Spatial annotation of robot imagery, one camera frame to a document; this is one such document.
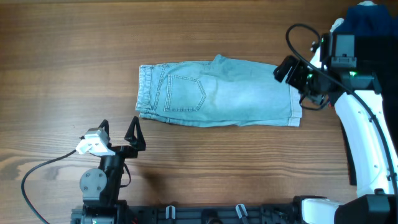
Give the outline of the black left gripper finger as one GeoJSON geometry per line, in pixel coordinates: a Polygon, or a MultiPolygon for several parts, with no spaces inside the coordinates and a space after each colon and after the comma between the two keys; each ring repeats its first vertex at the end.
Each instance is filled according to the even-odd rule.
{"type": "Polygon", "coordinates": [[[124,140],[127,141],[129,145],[137,151],[146,150],[146,141],[144,139],[139,118],[137,116],[133,117],[124,140]]]}
{"type": "Polygon", "coordinates": [[[109,136],[109,121],[107,119],[102,120],[101,124],[98,126],[99,135],[101,137],[109,136]]]}

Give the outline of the light blue denim shorts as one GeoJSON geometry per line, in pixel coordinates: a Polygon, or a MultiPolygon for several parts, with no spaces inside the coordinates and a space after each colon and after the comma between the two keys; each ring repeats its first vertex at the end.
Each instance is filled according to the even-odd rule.
{"type": "Polygon", "coordinates": [[[217,55],[212,61],[141,65],[141,118],[183,126],[300,125],[299,92],[274,78],[275,65],[217,55]]]}

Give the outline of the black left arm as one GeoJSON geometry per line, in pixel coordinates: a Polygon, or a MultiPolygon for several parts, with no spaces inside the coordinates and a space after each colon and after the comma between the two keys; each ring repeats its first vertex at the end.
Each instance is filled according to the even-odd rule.
{"type": "Polygon", "coordinates": [[[79,154],[90,153],[100,158],[99,166],[86,171],[80,179],[83,207],[72,211],[71,223],[137,223],[138,219],[125,200],[119,199],[122,176],[129,173],[126,159],[135,159],[145,151],[139,118],[133,117],[124,140],[124,146],[113,146],[109,136],[109,122],[91,128],[81,137],[76,147],[79,154]]]}

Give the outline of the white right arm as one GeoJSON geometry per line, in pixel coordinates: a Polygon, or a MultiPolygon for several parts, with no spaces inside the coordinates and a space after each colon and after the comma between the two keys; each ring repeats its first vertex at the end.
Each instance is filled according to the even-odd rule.
{"type": "Polygon", "coordinates": [[[384,116],[385,81],[397,73],[397,41],[389,36],[325,34],[320,68],[300,59],[294,73],[304,96],[326,95],[341,121],[357,199],[335,205],[303,199],[302,220],[396,223],[397,154],[384,116]]]}

